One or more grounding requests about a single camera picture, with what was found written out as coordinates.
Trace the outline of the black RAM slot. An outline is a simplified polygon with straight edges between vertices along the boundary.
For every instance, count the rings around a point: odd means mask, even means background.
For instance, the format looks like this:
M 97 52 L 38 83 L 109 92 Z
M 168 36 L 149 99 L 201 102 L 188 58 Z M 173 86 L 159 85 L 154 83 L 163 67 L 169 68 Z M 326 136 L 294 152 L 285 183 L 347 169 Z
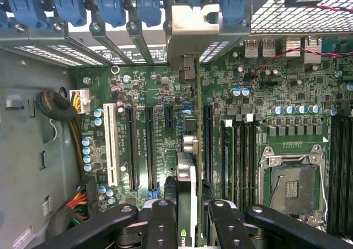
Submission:
M 240 132 L 241 132 L 241 123 L 236 122 L 235 126 L 235 134 L 236 134 L 236 157 L 235 157 L 235 167 L 236 167 L 236 205 L 238 208 L 241 207 L 241 183 L 242 183 L 242 171 L 241 171 L 241 138 L 240 138 Z
M 347 166 L 347 230 L 353 232 L 353 118 L 350 120 L 349 143 L 347 149 L 348 166 Z
M 250 161 L 251 161 L 251 204 L 256 202 L 256 124 L 253 122 L 250 125 Z
M 341 149 L 340 149 L 340 232 L 345 231 L 345 194 L 346 194 L 346 136 L 347 136 L 347 121 L 342 120 Z
M 243 182 L 242 182 L 242 201 L 243 207 L 246 208 L 251 202 L 252 197 L 252 150 L 251 150 L 251 124 L 244 123 L 242 125 L 242 164 L 243 164 Z
M 329 221 L 328 230 L 331 234 L 336 231 L 336 210 L 337 210 L 337 154 L 339 143 L 340 117 L 338 115 L 331 118 L 330 137 L 330 173 L 329 173 Z

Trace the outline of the black-labelled RAM stick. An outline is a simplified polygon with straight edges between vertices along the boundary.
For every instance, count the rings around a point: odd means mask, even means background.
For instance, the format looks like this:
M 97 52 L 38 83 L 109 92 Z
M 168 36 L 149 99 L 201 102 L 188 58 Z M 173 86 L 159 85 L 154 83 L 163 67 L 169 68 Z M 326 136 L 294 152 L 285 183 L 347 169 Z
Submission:
M 234 125 L 232 120 L 222 122 L 222 160 L 224 164 L 224 197 L 234 201 Z

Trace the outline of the CPU socket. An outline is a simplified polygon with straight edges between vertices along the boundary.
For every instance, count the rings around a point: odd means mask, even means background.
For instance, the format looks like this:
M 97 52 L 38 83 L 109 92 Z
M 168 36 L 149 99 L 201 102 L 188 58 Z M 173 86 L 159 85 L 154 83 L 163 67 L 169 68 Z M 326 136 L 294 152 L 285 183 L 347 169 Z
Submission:
M 312 225 L 325 224 L 325 165 L 258 166 L 257 202 Z

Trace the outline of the long PCIe expansion slot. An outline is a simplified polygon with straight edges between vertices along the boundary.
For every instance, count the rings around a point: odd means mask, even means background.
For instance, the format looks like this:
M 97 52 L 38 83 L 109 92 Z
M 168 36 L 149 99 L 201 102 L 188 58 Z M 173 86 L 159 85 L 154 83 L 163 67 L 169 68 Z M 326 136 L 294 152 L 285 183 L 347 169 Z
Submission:
M 125 120 L 130 191 L 138 191 L 140 186 L 140 173 L 138 164 L 136 114 L 133 107 L 126 108 Z
M 213 183 L 213 108 L 211 105 L 203 106 L 202 121 L 204 177 L 207 182 Z
M 155 131 L 154 108 L 145 108 L 145 127 L 146 127 L 146 152 L 147 152 L 147 173 L 148 189 L 156 190 L 158 187 L 157 168 L 156 168 L 156 131 Z

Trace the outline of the white PCI expansion slot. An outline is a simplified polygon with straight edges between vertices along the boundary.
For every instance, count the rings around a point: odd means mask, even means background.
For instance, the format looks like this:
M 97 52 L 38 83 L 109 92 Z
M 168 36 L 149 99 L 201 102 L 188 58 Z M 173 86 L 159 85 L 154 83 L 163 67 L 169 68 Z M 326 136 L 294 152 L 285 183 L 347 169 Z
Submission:
M 116 105 L 114 103 L 103 104 L 103 113 L 108 185 L 117 187 L 120 182 L 120 172 Z

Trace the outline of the short PCIe expansion slot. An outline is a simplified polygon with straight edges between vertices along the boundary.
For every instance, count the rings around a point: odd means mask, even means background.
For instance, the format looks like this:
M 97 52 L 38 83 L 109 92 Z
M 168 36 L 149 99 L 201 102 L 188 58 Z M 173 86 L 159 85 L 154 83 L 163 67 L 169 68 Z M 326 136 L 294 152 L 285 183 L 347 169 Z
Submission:
M 165 120 L 165 129 L 167 131 L 174 129 L 174 110 L 172 106 L 164 107 L 164 120 Z

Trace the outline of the green motherboard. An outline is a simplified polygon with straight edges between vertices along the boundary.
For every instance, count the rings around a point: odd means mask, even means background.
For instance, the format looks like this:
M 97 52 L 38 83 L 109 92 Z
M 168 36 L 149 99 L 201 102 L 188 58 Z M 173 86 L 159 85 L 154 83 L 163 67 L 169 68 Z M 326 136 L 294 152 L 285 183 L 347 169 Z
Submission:
M 322 226 L 328 233 L 329 173 L 331 118 L 340 117 L 337 146 L 337 210 L 336 231 L 333 235 L 351 236 L 347 230 L 347 149 L 350 120 L 353 118 L 353 42 L 324 42 L 322 53 L 309 52 L 281 55 L 272 62 L 236 52 L 215 64 L 200 67 L 202 108 L 213 108 L 213 183 L 204 177 L 202 168 L 202 201 L 225 199 L 224 164 L 222 160 L 222 122 L 256 124 L 256 202 L 257 178 L 261 154 L 266 146 L 276 153 L 301 153 L 315 144 L 322 146 L 326 168 L 326 195 L 328 216 Z M 191 145 L 196 131 L 196 107 L 191 101 L 193 88 L 181 83 L 179 74 L 169 67 L 112 67 L 81 69 L 77 73 L 79 89 L 89 90 L 90 112 L 82 123 L 83 164 L 85 172 L 94 176 L 97 184 L 97 211 L 104 212 L 120 203 L 142 208 L 150 199 L 164 198 L 167 177 L 177 179 L 177 154 L 182 145 Z M 108 185 L 104 134 L 103 104 L 116 105 L 116 123 L 119 140 L 120 182 Z M 174 110 L 174 129 L 165 129 L 164 107 Z M 126 108 L 133 107 L 136 114 L 138 164 L 140 186 L 130 191 L 127 157 Z M 156 131 L 156 168 L 158 187 L 148 189 L 145 108 L 154 108 Z M 343 118 L 347 121 L 346 136 L 346 194 L 345 231 L 340 232 L 340 149 Z M 234 201 L 236 205 L 236 134 L 234 138 Z M 241 211 L 246 210 L 242 201 Z

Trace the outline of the white power connector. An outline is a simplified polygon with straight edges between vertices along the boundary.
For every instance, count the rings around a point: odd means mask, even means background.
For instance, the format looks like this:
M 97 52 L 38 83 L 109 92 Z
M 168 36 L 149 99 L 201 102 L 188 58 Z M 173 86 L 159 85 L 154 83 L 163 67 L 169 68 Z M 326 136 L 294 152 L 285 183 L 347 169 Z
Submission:
M 71 105 L 78 114 L 88 114 L 90 112 L 90 93 L 89 90 L 78 89 L 69 91 Z

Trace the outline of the gray open PC case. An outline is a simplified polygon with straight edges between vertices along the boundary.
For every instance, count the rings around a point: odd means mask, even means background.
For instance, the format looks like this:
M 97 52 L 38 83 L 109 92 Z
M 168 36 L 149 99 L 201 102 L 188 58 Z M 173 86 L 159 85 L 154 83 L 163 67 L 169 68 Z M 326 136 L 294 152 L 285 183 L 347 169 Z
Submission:
M 160 0 L 161 24 L 147 27 L 136 0 L 123 0 L 126 24 L 112 27 L 97 0 L 84 0 L 87 23 L 74 27 L 58 16 L 54 0 L 41 0 L 44 30 L 18 22 L 0 0 L 9 27 L 0 30 L 0 249 L 34 249 L 103 213 L 97 184 L 85 172 L 81 119 L 69 99 L 81 69 L 166 66 L 171 7 Z M 202 6 L 220 0 L 202 0 Z M 324 42 L 353 42 L 353 0 L 246 0 L 243 20 L 223 23 L 201 55 L 200 67 L 236 52 L 272 62 L 281 55 L 322 53 Z M 207 203 L 194 249 L 209 244 Z

